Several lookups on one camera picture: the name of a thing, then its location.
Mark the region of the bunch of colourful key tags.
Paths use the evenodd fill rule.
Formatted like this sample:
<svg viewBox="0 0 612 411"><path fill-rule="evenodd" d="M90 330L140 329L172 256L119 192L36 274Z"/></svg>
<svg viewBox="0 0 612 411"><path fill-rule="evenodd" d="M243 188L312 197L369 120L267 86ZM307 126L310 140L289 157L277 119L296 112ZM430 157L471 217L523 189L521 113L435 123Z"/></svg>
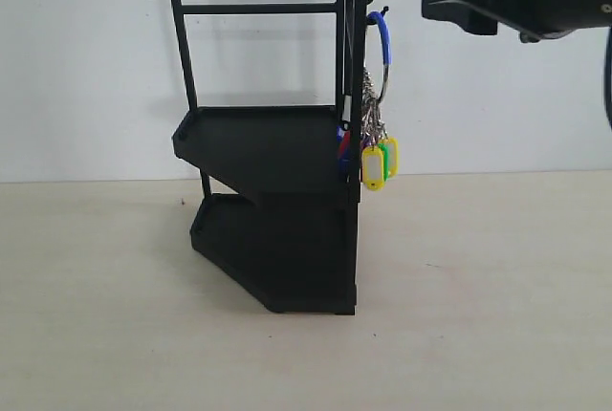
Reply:
<svg viewBox="0 0 612 411"><path fill-rule="evenodd" d="M395 177L399 164L398 141L388 134L382 117L392 64L391 36L385 21L387 10L366 15L366 26L378 30L382 52L381 87L375 86L367 67L362 68L361 75L359 180L370 191L381 190L388 179Z"/></svg>

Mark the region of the black two-tier metal rack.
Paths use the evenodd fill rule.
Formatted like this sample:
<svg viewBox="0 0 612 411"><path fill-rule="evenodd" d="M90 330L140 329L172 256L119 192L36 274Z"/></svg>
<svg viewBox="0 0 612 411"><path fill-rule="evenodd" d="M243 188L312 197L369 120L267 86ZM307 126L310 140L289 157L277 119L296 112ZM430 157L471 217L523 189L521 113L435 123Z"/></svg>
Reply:
<svg viewBox="0 0 612 411"><path fill-rule="evenodd" d="M188 110L175 155L200 173L192 247L274 313L351 315L357 307L360 130L373 0L195 5L170 0ZM332 14L331 105L202 107L190 15Z"/></svg>

